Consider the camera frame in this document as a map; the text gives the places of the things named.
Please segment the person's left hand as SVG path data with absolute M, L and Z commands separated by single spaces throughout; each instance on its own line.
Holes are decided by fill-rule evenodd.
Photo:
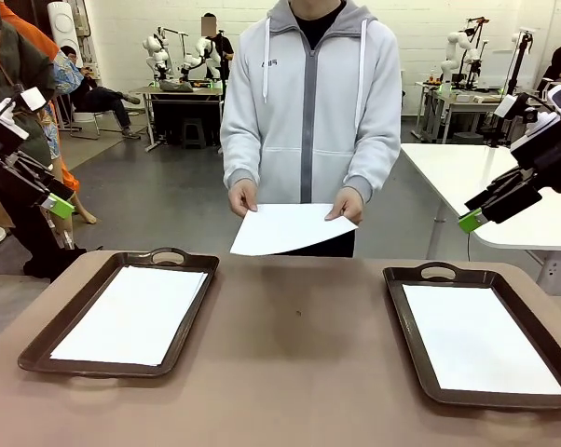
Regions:
M 333 207 L 326 215 L 326 221 L 332 221 L 339 217 L 345 217 L 353 224 L 359 225 L 363 221 L 364 203 L 360 194 L 351 187 L 339 190 L 335 197 Z

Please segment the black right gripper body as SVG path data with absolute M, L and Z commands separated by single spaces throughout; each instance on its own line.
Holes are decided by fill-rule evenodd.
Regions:
M 561 124 L 552 124 L 511 145 L 518 166 L 530 173 L 529 184 L 537 191 L 551 188 L 561 194 Z

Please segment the person's right hand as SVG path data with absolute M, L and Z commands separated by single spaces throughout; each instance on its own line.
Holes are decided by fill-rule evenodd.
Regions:
M 228 190 L 228 200 L 231 210 L 243 219 L 249 211 L 257 212 L 256 184 L 249 179 L 236 182 Z

